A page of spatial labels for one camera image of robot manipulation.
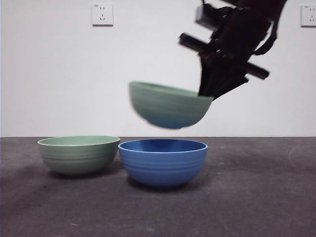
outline electrical outlet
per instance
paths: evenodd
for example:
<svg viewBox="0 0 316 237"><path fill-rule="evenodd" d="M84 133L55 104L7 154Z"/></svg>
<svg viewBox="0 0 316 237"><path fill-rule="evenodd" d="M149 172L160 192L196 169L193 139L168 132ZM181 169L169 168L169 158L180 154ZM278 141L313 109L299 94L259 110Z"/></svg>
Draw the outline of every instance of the electrical outlet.
<svg viewBox="0 0 316 237"><path fill-rule="evenodd" d="M301 27L316 27L316 5L301 6Z"/></svg>
<svg viewBox="0 0 316 237"><path fill-rule="evenodd" d="M113 4L94 4L91 7L91 24L93 26L113 25Z"/></svg>

